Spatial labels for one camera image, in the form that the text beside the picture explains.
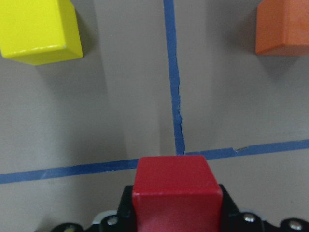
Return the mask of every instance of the metal bolt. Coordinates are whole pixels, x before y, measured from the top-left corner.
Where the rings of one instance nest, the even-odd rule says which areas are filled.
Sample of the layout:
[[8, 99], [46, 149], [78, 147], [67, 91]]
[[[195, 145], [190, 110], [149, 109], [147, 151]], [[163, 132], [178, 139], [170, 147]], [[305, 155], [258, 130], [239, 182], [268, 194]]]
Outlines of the metal bolt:
[[247, 222], [255, 222], [255, 216], [253, 214], [244, 214], [243, 219]]
[[110, 217], [108, 220], [107, 220], [107, 224], [109, 226], [113, 226], [115, 224], [118, 223], [118, 217], [117, 216], [113, 216], [113, 217]]
[[75, 226], [71, 225], [67, 227], [63, 232], [74, 232], [75, 231]]
[[297, 231], [301, 231], [303, 229], [302, 225], [298, 221], [294, 221], [294, 220], [289, 222], [289, 226], [291, 227], [291, 229], [297, 230]]

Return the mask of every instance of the front face of red cube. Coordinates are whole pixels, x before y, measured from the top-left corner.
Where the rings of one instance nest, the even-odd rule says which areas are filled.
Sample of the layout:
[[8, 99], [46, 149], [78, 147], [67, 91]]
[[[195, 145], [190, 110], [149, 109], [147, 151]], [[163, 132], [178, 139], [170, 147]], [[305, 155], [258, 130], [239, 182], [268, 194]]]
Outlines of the front face of red cube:
[[219, 232], [222, 197], [203, 156], [142, 158], [133, 188], [138, 232]]

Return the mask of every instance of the red cube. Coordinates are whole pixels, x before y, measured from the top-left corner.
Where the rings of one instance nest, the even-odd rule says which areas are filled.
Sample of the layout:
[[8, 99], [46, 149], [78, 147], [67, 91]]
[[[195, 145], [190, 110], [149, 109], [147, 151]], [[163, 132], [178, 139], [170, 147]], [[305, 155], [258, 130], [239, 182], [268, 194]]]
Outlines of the red cube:
[[222, 199], [203, 156], [145, 157], [138, 163], [138, 232], [219, 232]]

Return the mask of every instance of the top face of red cube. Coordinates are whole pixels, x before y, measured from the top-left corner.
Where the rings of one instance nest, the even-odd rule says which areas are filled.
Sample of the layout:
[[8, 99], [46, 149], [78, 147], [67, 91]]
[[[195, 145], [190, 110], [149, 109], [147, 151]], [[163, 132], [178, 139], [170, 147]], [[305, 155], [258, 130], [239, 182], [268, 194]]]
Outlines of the top face of red cube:
[[220, 191], [203, 156], [144, 157], [139, 161], [135, 195], [207, 195]]

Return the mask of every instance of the gray floor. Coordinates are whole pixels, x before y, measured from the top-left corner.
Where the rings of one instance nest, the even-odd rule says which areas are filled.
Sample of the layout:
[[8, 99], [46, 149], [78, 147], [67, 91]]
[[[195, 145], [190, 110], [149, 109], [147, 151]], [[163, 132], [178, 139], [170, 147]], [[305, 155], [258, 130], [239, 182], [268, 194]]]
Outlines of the gray floor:
[[[84, 58], [0, 58], [0, 174], [175, 154], [161, 0], [72, 0]], [[309, 58], [254, 55], [258, 0], [175, 0], [186, 152], [309, 138]], [[242, 208], [309, 220], [308, 150], [210, 160]], [[2, 231], [89, 226], [135, 170], [0, 185]]]

